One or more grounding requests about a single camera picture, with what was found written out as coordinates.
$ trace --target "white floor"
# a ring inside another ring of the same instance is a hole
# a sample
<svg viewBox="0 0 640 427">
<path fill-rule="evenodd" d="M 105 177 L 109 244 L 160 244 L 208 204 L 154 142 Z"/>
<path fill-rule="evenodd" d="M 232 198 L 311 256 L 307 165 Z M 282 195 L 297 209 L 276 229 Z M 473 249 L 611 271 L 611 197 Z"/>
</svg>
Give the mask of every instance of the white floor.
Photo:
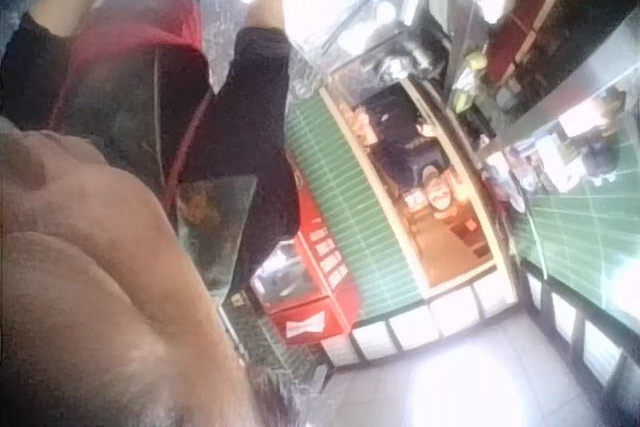
<svg viewBox="0 0 640 427">
<path fill-rule="evenodd" d="M 318 427 L 596 427 L 573 377 L 526 314 L 447 349 L 335 375 Z"/>
</svg>

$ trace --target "green tile wall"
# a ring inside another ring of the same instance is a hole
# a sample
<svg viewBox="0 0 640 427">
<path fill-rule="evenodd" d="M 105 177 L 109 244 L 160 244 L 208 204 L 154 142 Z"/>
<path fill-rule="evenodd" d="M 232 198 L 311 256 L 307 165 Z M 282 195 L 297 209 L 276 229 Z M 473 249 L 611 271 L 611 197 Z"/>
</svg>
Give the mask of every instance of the green tile wall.
<svg viewBox="0 0 640 427">
<path fill-rule="evenodd" d="M 418 287 L 382 207 L 321 99 L 295 106 L 287 139 L 356 279 L 363 299 L 360 319 L 418 300 Z"/>
<path fill-rule="evenodd" d="M 585 179 L 566 194 L 532 197 L 530 213 L 549 275 L 640 331 L 638 319 L 614 308 L 610 298 L 622 269 L 640 269 L 639 149 L 624 128 L 632 119 L 619 120 L 615 182 L 596 187 Z M 542 266 L 527 217 L 517 216 L 513 227 L 520 255 Z M 640 285 L 635 288 L 640 295 Z"/>
</svg>

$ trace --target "person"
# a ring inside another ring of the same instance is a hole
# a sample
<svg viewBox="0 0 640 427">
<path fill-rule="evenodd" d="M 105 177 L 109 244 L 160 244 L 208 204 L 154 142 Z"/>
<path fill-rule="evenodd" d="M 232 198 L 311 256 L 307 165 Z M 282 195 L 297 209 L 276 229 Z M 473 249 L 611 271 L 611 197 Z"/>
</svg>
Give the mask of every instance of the person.
<svg viewBox="0 0 640 427">
<path fill-rule="evenodd" d="M 94 1 L 40 0 L 2 61 L 0 424 L 304 425 L 170 221 L 169 184 L 251 174 L 245 265 L 297 230 L 282 0 L 253 4 L 217 95 L 197 0 Z"/>
<path fill-rule="evenodd" d="M 424 188 L 436 212 L 447 211 L 454 195 L 443 175 L 449 158 L 399 84 L 367 99 L 358 109 L 371 156 L 406 194 Z"/>
</svg>

